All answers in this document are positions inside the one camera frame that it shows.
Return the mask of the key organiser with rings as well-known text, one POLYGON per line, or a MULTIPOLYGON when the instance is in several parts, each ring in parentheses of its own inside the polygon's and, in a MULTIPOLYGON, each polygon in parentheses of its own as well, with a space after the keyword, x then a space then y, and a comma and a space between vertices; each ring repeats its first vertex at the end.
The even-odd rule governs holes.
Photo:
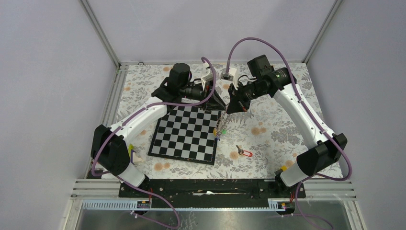
POLYGON ((214 138, 220 140, 223 134, 226 133, 226 123, 227 123, 228 114, 226 111, 222 111, 219 115, 216 123, 216 127, 213 129, 214 138))

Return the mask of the key with red tag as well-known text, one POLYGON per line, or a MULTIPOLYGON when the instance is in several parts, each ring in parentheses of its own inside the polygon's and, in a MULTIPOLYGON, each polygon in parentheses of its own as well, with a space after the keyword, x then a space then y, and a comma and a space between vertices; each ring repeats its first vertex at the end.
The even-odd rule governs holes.
POLYGON ((241 156, 246 156, 246 157, 252 157, 253 153, 247 150, 243 150, 242 148, 239 147, 239 145, 236 145, 237 147, 237 152, 241 156))

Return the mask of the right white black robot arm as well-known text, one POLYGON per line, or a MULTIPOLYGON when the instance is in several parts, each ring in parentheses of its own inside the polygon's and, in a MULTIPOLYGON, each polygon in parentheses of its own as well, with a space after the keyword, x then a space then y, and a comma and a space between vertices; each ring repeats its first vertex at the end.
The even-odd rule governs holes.
POLYGON ((230 85, 226 113, 246 112, 252 100, 269 95, 287 112, 308 149, 287 170, 277 171, 274 185, 269 188, 278 196, 287 197, 300 181, 336 163, 348 140, 344 134, 335 134, 314 114, 288 67, 274 69, 265 55, 250 60, 247 65, 254 81, 230 85))

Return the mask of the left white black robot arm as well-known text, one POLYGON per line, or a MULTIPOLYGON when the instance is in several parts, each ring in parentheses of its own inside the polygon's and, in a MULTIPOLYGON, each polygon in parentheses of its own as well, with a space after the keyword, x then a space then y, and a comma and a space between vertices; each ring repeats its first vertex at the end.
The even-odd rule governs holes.
POLYGON ((91 173, 94 176, 103 175, 95 171, 96 164, 99 163, 105 169, 104 174, 110 173, 127 183, 135 196, 147 194, 147 176, 132 163, 128 141, 174 108, 200 106, 213 110, 209 101, 214 101, 217 110, 225 109, 224 102, 215 90, 217 72, 207 59, 203 58, 202 61, 202 75, 198 78, 200 83, 193 82, 188 64, 176 63, 169 75, 138 109, 110 126, 99 125, 95 129, 90 154, 93 159, 91 173))

